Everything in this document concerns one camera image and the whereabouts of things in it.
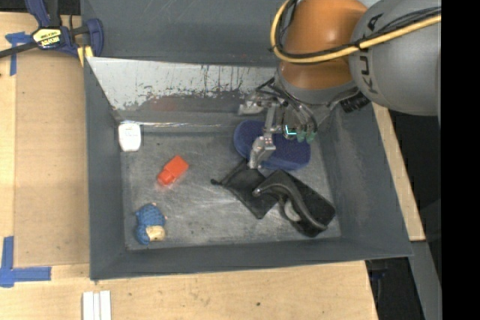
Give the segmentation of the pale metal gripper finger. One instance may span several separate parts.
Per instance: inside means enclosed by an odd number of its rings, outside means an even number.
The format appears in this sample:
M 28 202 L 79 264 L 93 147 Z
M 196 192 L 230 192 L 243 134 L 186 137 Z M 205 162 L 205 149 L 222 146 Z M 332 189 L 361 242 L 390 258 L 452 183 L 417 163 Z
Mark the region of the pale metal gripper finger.
M 275 152 L 276 146 L 272 136 L 261 136 L 259 141 L 259 162 L 262 163 Z
M 265 153 L 265 138 L 263 136 L 257 137 L 252 144 L 248 166 L 250 169 L 257 169 L 262 162 L 262 156 Z

